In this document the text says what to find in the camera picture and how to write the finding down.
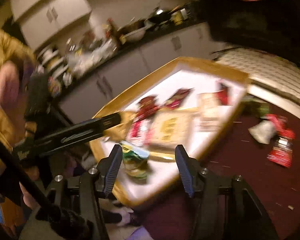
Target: maroon tabletop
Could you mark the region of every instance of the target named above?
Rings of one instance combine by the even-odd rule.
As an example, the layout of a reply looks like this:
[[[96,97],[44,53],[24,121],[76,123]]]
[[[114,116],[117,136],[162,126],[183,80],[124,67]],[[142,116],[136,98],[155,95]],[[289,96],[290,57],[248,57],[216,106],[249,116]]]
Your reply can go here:
[[[236,120],[242,123],[233,124],[204,166],[218,175],[242,175],[266,208],[279,237],[284,239],[300,223],[300,119],[277,106],[270,105],[270,109],[274,114],[287,117],[287,127],[296,134],[290,168],[266,158],[274,141],[262,145],[251,137],[248,128],[258,123],[252,116]],[[194,214],[193,204],[180,186],[140,216],[155,240],[186,240],[191,234]]]

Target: yellow sleeve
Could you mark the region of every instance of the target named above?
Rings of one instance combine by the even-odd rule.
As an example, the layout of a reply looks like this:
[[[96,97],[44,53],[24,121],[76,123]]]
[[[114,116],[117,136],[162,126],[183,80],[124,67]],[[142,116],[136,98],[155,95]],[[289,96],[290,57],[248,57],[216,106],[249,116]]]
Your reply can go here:
[[[4,31],[2,32],[2,48],[6,55],[6,60],[12,58],[25,59],[29,57],[35,63],[35,56],[30,48],[25,46],[16,38],[11,37]]]

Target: bowl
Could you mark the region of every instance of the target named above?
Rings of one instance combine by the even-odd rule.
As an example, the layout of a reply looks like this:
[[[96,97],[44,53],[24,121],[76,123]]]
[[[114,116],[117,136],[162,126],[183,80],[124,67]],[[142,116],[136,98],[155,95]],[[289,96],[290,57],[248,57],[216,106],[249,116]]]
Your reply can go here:
[[[145,35],[145,33],[146,33],[146,27],[143,27],[124,35],[124,38],[126,39],[127,42],[136,42],[136,41],[140,41]]]

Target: human hand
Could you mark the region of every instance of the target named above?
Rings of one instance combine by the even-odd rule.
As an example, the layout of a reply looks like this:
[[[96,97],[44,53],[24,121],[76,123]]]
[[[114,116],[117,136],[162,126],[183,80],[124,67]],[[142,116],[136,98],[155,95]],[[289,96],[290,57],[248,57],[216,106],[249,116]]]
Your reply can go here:
[[[0,107],[13,106],[19,94],[19,72],[12,61],[4,63],[0,69]]]

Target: cabinet handle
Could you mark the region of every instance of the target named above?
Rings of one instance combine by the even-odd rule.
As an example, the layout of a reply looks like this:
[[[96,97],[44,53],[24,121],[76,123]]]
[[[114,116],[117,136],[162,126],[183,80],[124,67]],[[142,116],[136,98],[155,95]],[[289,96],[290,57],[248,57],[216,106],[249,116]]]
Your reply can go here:
[[[103,87],[101,86],[99,80],[97,80],[97,87],[98,87],[98,89],[100,90],[100,92],[101,92],[104,96],[106,96],[106,91],[105,91],[105,90],[103,89]]]
[[[54,7],[52,8],[51,12],[52,12],[54,19],[56,20],[58,18],[58,13]]]
[[[106,79],[105,76],[102,78],[102,81],[103,81],[103,83],[105,84],[105,86],[107,87],[110,96],[113,98],[113,89],[112,89],[112,87],[111,87],[109,81]]]
[[[49,22],[52,23],[53,18],[52,18],[52,15],[49,10],[47,11],[47,18],[48,18]]]
[[[197,28],[197,32],[199,35],[199,40],[202,40],[203,36],[202,36],[202,30],[200,28]]]
[[[181,49],[181,42],[180,42],[180,38],[178,36],[173,37],[171,39],[171,42],[173,44],[174,50],[179,50]]]

